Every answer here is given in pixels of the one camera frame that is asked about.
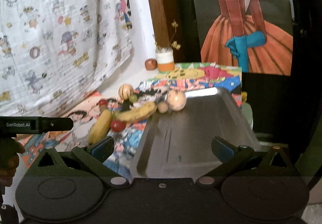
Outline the person's left hand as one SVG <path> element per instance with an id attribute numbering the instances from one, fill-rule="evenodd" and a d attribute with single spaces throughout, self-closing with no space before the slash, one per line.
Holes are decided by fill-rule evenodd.
<path id="1" fill-rule="evenodd" d="M 14 138 L 1 140 L 1 185 L 10 187 L 20 164 L 19 155 L 24 154 L 24 146 Z"/>

